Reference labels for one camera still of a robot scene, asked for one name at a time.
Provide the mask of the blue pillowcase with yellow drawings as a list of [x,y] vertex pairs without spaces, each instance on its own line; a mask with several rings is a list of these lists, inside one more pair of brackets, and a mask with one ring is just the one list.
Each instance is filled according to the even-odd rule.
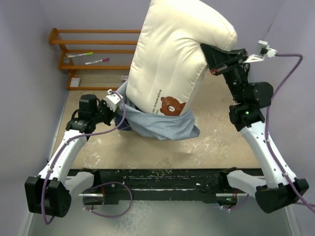
[[158,116],[142,112],[126,96],[127,82],[124,82],[117,92],[123,97],[126,105],[126,115],[123,118],[123,106],[117,109],[114,118],[115,125],[121,131],[135,131],[140,136],[156,138],[159,140],[186,140],[200,135],[195,125],[192,110],[182,116]]

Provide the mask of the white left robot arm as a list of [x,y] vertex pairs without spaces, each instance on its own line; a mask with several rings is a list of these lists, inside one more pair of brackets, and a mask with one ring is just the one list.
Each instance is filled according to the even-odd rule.
[[82,147],[90,136],[95,136],[96,125],[110,125],[123,98],[109,90],[102,100],[96,95],[85,94],[79,100],[79,108],[66,125],[63,139],[47,165],[35,177],[28,177],[25,193],[29,211],[41,214],[45,224],[51,218],[65,217],[71,207],[71,201],[86,189],[95,193],[101,188],[98,171],[83,170],[68,177],[69,170]]

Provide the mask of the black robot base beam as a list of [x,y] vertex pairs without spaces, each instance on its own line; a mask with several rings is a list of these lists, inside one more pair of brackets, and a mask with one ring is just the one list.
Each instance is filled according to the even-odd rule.
[[94,189],[83,197],[106,205],[119,201],[200,201],[235,203],[241,190],[220,183],[221,169],[98,169]]

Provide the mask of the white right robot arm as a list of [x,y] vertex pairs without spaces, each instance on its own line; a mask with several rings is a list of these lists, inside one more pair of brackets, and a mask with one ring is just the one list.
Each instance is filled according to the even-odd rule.
[[229,119],[252,149],[264,179],[250,176],[238,168],[222,171],[219,187],[223,192],[238,189],[255,198],[265,213],[271,213],[291,204],[314,207],[303,198],[309,189],[308,182],[291,170],[282,158],[269,133],[269,109],[278,89],[268,82],[248,80],[250,64],[264,61],[266,57],[298,57],[301,54],[280,54],[270,48],[268,42],[259,41],[256,54],[248,55],[245,49],[224,51],[214,46],[201,44],[208,68],[212,75],[223,75],[235,105],[229,107]]

